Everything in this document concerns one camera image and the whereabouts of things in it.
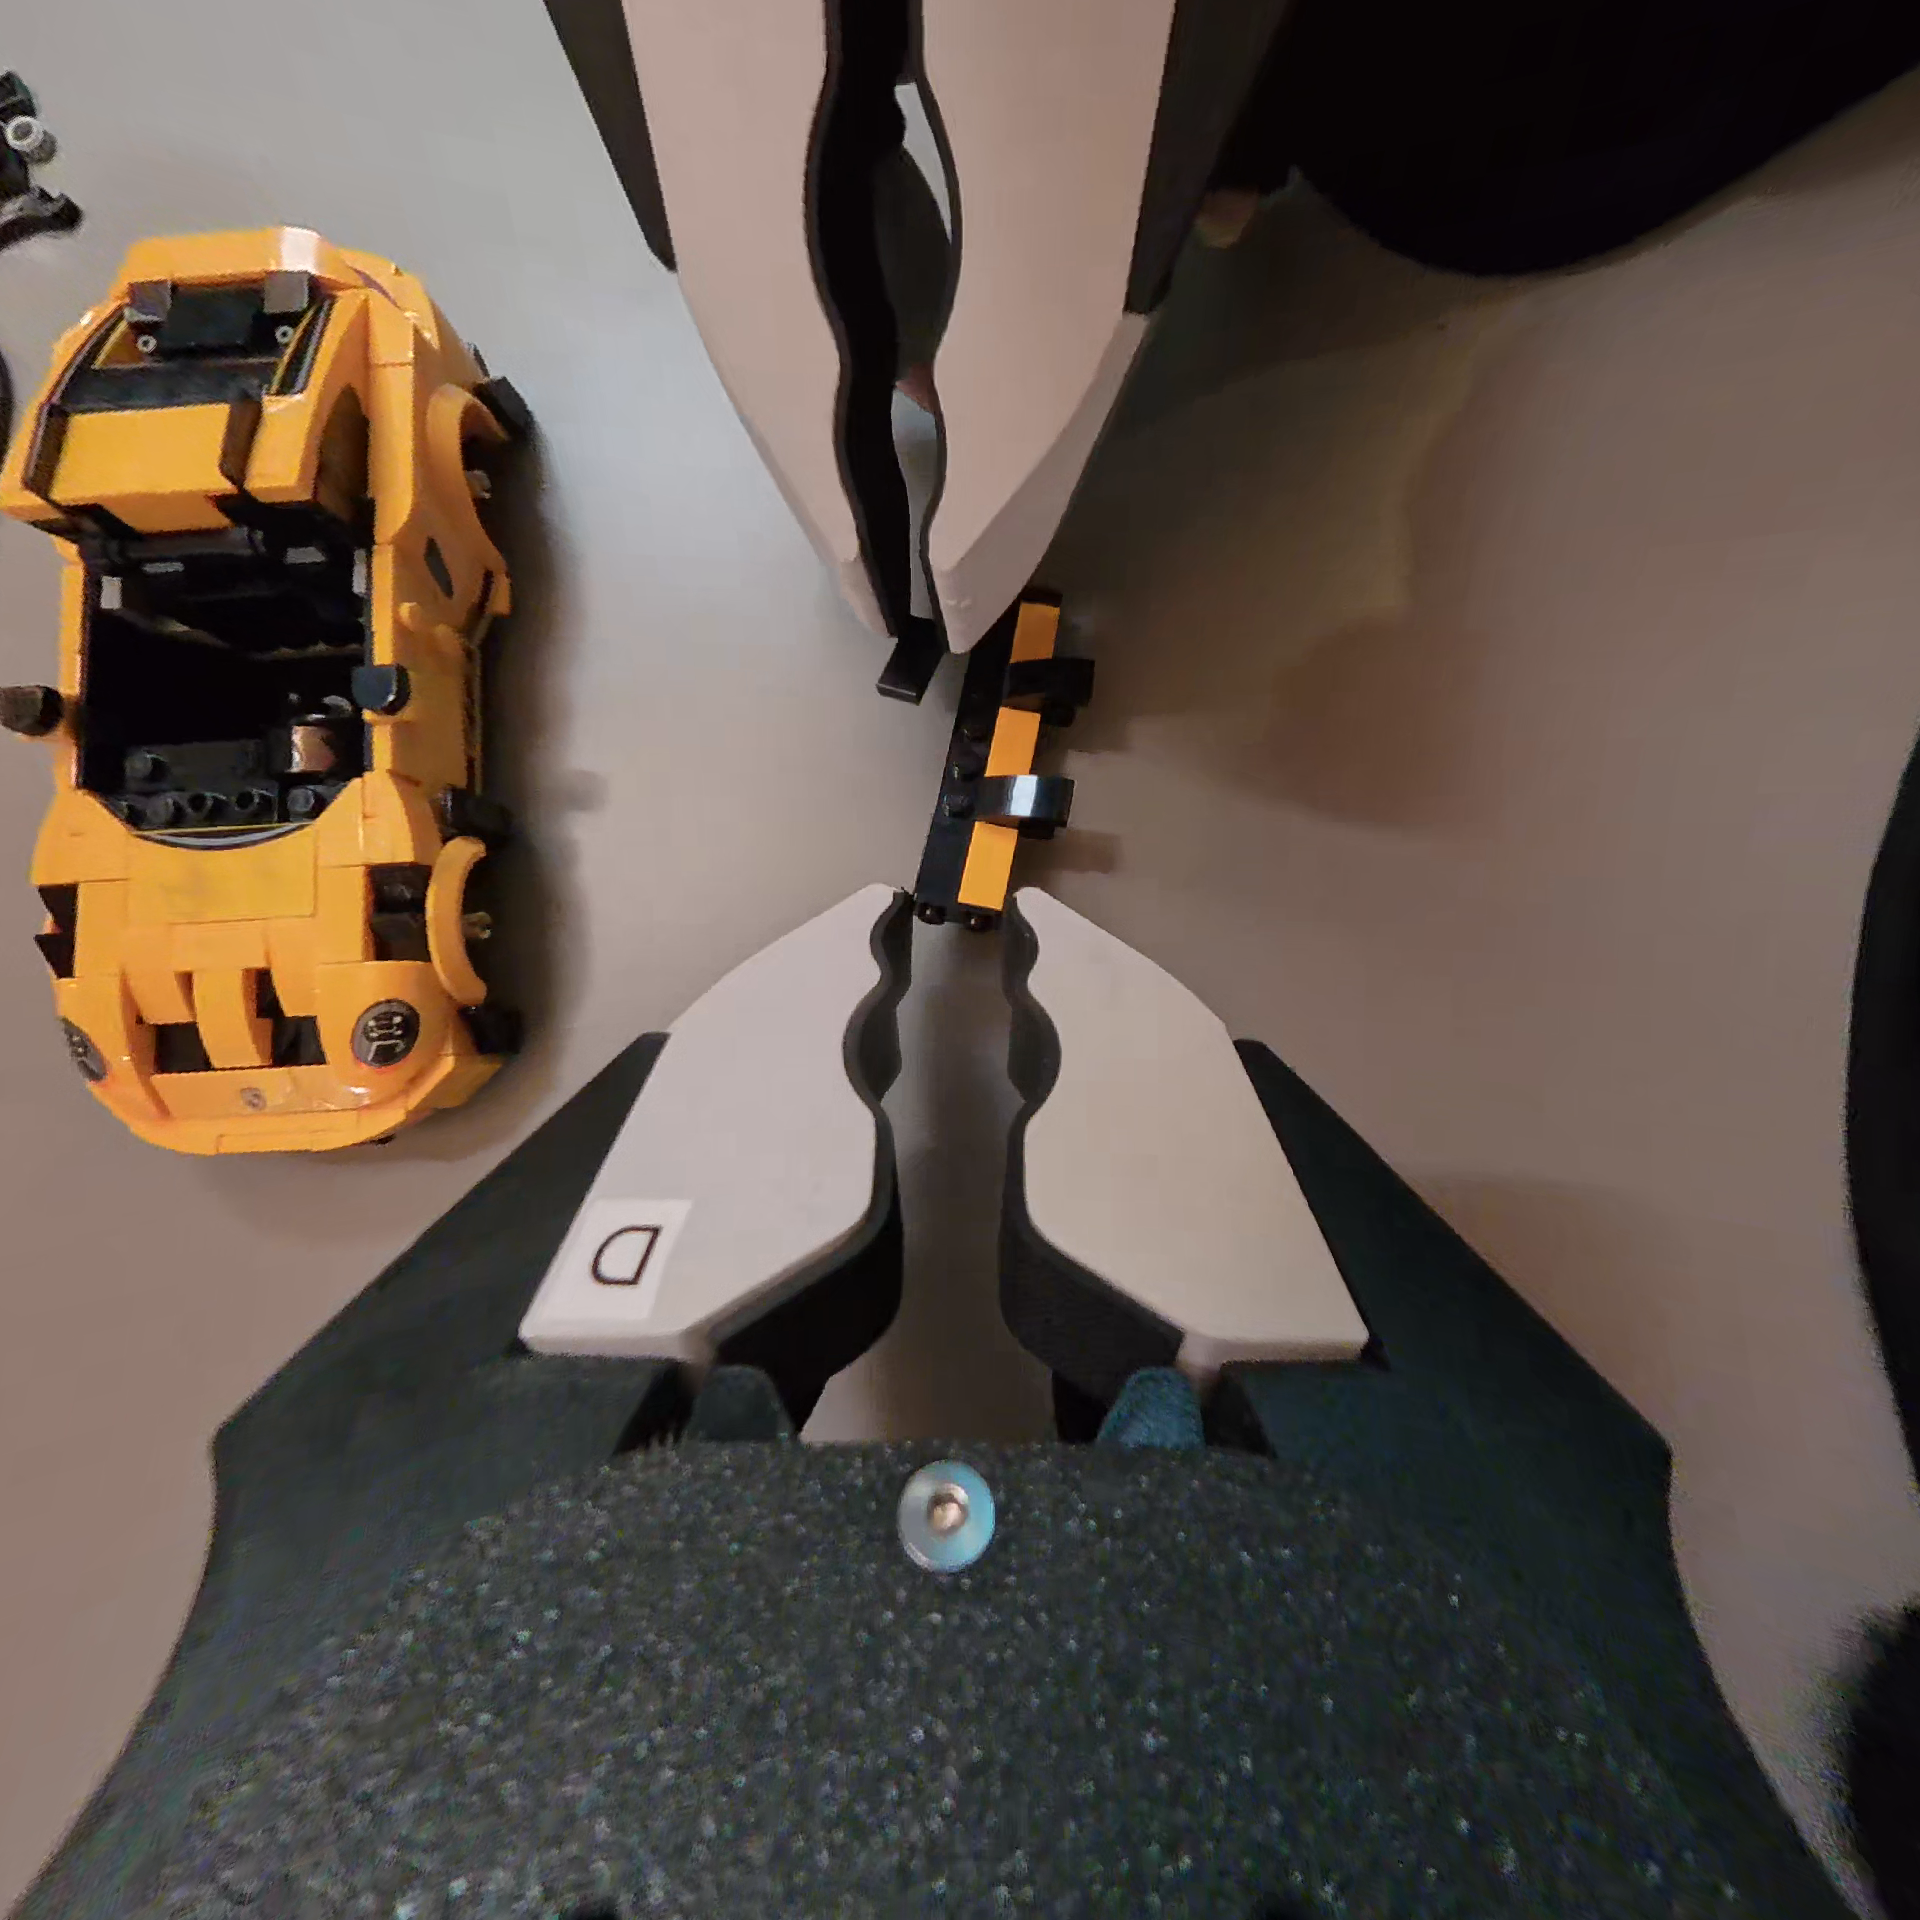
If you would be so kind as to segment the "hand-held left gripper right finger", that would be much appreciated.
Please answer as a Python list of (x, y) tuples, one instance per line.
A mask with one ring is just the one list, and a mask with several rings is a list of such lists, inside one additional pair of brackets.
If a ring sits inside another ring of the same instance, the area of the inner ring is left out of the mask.
[(1226, 1021), (1062, 897), (1008, 903), (1000, 1312), (1055, 1406), (1349, 1377), (1370, 1328)]

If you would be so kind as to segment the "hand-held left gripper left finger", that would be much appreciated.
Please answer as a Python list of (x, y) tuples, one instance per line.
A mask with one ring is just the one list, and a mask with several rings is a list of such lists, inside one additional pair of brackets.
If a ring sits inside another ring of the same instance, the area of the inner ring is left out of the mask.
[(912, 931), (908, 894), (866, 884), (673, 1021), (522, 1315), (531, 1353), (756, 1368), (806, 1424), (877, 1345)]

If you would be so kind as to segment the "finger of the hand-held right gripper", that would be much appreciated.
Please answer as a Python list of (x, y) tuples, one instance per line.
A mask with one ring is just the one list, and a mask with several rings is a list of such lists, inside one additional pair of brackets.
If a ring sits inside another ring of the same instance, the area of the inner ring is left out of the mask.
[(851, 610), (909, 616), (903, 536), (848, 478), (853, 348), (823, 289), (813, 159), (829, 104), (823, 3), (624, 3), (666, 251), (708, 358)]
[(923, 525), (954, 654), (1037, 576), (1139, 355), (1131, 268), (1173, 18), (1172, 3), (908, 10), (954, 203)]

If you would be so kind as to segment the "black and yellow lego strip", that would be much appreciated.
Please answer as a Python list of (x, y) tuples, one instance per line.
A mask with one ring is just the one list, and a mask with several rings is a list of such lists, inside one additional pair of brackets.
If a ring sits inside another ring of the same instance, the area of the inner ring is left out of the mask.
[(972, 647), (912, 889), (923, 923), (1000, 925), (1023, 847), (1068, 830), (1075, 784), (1049, 742), (1092, 688), (1094, 662), (1068, 649), (1052, 588), (1027, 588)]

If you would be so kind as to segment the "yellow lego car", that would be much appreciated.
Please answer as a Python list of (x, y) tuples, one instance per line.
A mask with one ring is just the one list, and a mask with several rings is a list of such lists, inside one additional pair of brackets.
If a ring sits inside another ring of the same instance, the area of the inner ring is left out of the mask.
[(8, 445), (62, 563), (31, 881), (95, 1098), (192, 1155), (327, 1153), (471, 1099), (491, 988), (484, 653), (519, 393), (418, 276), (306, 227), (138, 241)]

